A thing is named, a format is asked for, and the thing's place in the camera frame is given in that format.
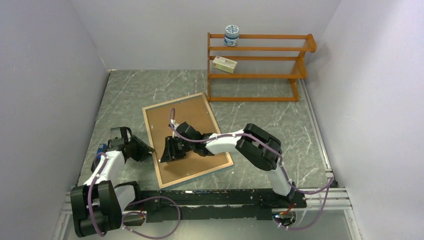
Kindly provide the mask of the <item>blue wooden picture frame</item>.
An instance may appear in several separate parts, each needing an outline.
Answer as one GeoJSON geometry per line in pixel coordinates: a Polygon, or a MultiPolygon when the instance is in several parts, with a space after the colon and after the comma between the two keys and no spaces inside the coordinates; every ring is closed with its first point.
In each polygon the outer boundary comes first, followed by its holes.
{"type": "Polygon", "coordinates": [[[204,93],[143,107],[160,189],[233,166],[228,152],[211,155],[202,140],[221,131],[204,93]]]}

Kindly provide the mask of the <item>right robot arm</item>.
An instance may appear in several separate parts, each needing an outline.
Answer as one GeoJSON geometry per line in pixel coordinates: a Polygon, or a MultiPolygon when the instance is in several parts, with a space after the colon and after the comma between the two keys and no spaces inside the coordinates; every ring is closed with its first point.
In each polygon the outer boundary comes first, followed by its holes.
{"type": "Polygon", "coordinates": [[[295,199],[294,182],[283,166],[281,141],[253,123],[230,133],[200,133],[187,122],[169,124],[173,135],[165,138],[160,163],[183,159],[188,152],[201,157],[238,152],[253,166],[264,171],[275,192],[275,202],[282,208],[295,199]]]}

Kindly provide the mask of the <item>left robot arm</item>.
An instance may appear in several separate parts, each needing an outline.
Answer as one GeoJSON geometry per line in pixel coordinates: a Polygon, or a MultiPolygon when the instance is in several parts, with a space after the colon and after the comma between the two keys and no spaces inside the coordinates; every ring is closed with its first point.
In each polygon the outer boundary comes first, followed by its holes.
{"type": "Polygon", "coordinates": [[[83,185],[70,192],[74,231],[79,238],[99,235],[119,229],[123,210],[137,210],[143,196],[136,181],[114,184],[118,171],[127,160],[142,162],[154,153],[154,148],[135,136],[126,126],[110,130],[105,149],[92,163],[92,175],[83,185]]]}

